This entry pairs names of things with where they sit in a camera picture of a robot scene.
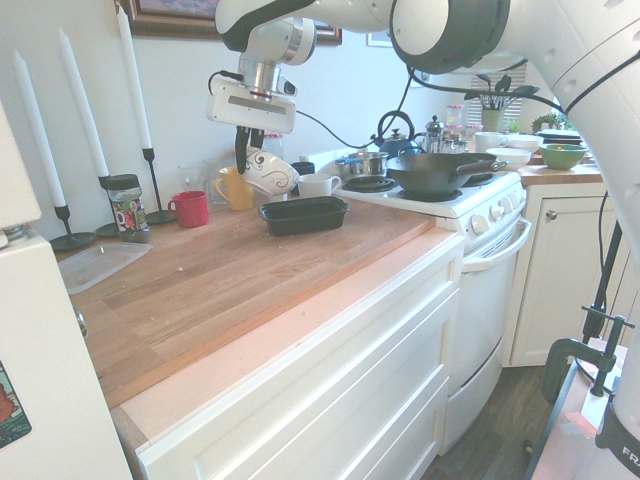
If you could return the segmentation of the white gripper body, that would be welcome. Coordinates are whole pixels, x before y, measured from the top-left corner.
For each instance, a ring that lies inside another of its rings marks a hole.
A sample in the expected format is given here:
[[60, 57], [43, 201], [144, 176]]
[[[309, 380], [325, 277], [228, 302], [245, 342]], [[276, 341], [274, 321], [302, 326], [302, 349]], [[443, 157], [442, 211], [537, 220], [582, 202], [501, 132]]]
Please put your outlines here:
[[295, 104], [274, 96], [265, 100], [235, 81], [214, 78], [206, 116], [216, 122], [288, 134], [295, 123]]

